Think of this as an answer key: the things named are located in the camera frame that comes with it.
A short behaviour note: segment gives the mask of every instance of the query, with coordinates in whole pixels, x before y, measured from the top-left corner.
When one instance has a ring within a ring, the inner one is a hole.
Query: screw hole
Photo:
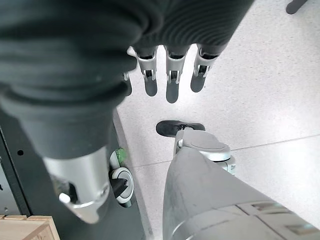
[[[18,150],[16,153],[17,153],[19,156],[22,156],[22,155],[24,154],[24,151]]]

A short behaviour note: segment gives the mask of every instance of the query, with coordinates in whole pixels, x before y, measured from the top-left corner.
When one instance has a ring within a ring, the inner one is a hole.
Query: robotic hand
[[[189,46],[198,45],[191,89],[199,92],[252,2],[2,1],[0,103],[43,158],[62,203],[87,223],[106,212],[112,112],[132,91],[128,71],[137,63],[127,49],[154,96],[157,46],[165,46],[174,103]]]

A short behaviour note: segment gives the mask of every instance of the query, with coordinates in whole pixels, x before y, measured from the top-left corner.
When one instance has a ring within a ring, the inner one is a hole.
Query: black metal panel
[[[124,208],[112,194],[107,214],[97,224],[86,224],[57,199],[42,159],[34,152],[16,119],[0,111],[8,151],[32,215],[52,216],[63,240],[144,240],[137,203]]]

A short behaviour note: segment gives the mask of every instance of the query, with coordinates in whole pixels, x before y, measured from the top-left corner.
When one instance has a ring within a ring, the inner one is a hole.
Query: black foot pad
[[[201,123],[188,123],[177,120],[164,120],[158,122],[155,127],[155,130],[158,134],[164,137],[175,138],[177,132],[184,128],[192,128],[194,130],[202,130],[205,131],[206,128]]]

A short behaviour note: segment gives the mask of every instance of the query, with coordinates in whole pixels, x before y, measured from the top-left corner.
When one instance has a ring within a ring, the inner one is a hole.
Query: metal joint
[[[203,74],[203,77],[205,78],[207,77],[209,70],[212,68],[218,56],[215,56],[214,58],[211,58],[211,59],[206,59],[202,57],[203,54],[204,52],[202,52],[202,49],[199,48],[194,60],[193,74],[196,77],[198,77],[199,74]]]
[[[166,76],[169,84],[172,80],[175,80],[175,83],[179,84],[186,55],[187,54],[181,58],[172,58],[170,57],[168,50],[166,50]]]
[[[136,59],[139,62],[140,70],[143,75],[144,80],[147,82],[148,78],[152,81],[156,80],[157,72],[157,49],[154,51],[153,55],[149,59],[144,59],[136,54]]]

